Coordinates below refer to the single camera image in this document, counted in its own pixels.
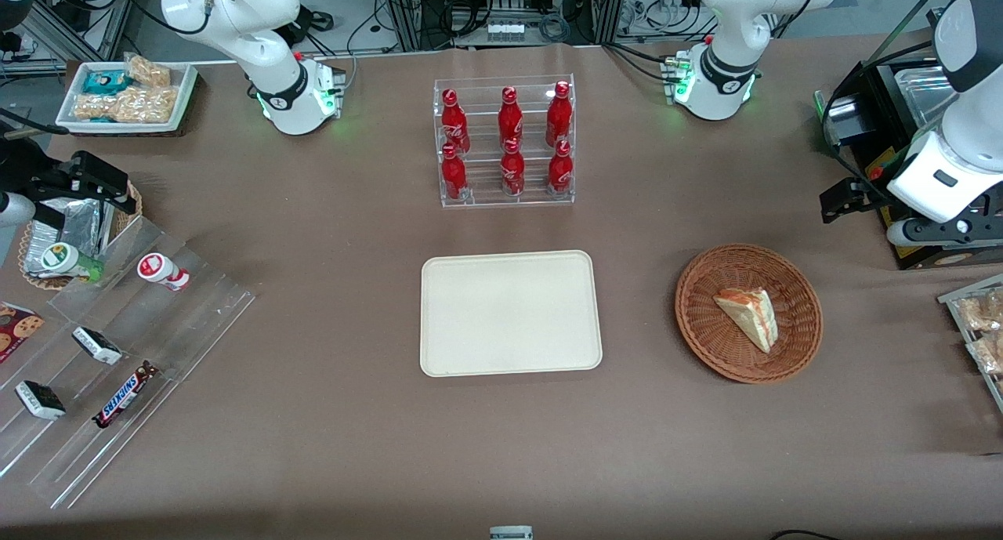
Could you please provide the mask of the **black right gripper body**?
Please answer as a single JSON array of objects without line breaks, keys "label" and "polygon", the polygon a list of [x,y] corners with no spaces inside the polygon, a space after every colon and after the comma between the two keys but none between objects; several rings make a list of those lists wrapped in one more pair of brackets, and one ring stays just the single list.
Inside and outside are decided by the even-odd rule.
[{"label": "black right gripper body", "polygon": [[70,198],[65,162],[51,158],[34,140],[1,140],[1,189],[34,203]]}]

